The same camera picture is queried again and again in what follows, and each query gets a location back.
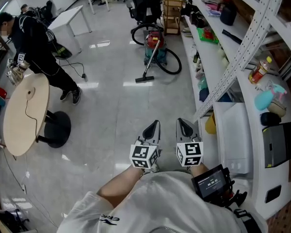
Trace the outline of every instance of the bottle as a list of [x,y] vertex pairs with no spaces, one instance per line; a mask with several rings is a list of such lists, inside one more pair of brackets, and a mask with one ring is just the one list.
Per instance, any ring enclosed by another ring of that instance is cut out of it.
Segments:
[[261,59],[259,64],[249,74],[249,81],[251,83],[257,83],[271,68],[272,59],[267,56],[266,59]]
[[258,94],[254,99],[254,104],[259,111],[265,110],[272,102],[275,94],[279,92],[279,101],[281,102],[282,96],[287,93],[285,88],[278,84],[273,84],[270,90],[263,91]]

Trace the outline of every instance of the tiled floor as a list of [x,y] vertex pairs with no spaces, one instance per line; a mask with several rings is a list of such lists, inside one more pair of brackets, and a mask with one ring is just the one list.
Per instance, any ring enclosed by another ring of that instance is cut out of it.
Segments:
[[[95,5],[95,15],[91,14],[87,0],[80,0],[74,6],[80,4],[85,7],[93,32],[77,36],[82,52],[70,62],[84,64],[88,82],[71,67],[64,67],[83,88],[82,99],[77,106],[72,105],[71,99],[62,103],[61,91],[52,87],[49,105],[50,111],[69,114],[72,131],[68,142],[59,149],[42,142],[35,144],[16,161],[5,151],[16,178],[26,185],[27,195],[17,185],[0,151],[2,203],[5,208],[22,208],[31,220],[31,228],[37,228],[39,233],[56,232],[53,224],[58,226],[77,200],[89,190],[97,191],[128,167],[130,144],[134,143],[137,132],[155,119],[162,125],[163,151],[159,164],[164,169],[178,168],[174,155],[176,119],[192,120],[195,112],[180,36],[167,36],[166,41],[181,59],[182,72],[171,76],[154,67],[148,75],[155,76],[155,80],[138,85],[134,80],[144,71],[145,50],[131,43],[130,30],[136,21],[130,18],[125,3],[112,3],[109,12],[105,6]],[[110,44],[98,45],[101,41]],[[11,91],[12,86],[6,82],[5,88]]]

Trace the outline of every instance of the small screen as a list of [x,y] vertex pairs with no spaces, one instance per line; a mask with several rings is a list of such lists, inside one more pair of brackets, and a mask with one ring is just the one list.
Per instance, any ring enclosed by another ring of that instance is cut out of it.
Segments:
[[221,189],[226,184],[222,170],[218,170],[209,177],[198,182],[198,187],[203,198],[207,197],[214,191]]

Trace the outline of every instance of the yellow object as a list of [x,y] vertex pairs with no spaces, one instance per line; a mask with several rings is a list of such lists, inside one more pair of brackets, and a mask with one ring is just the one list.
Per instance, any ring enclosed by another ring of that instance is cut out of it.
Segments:
[[205,130],[207,131],[208,134],[217,134],[217,129],[215,127],[214,113],[212,113],[212,115],[206,121]]

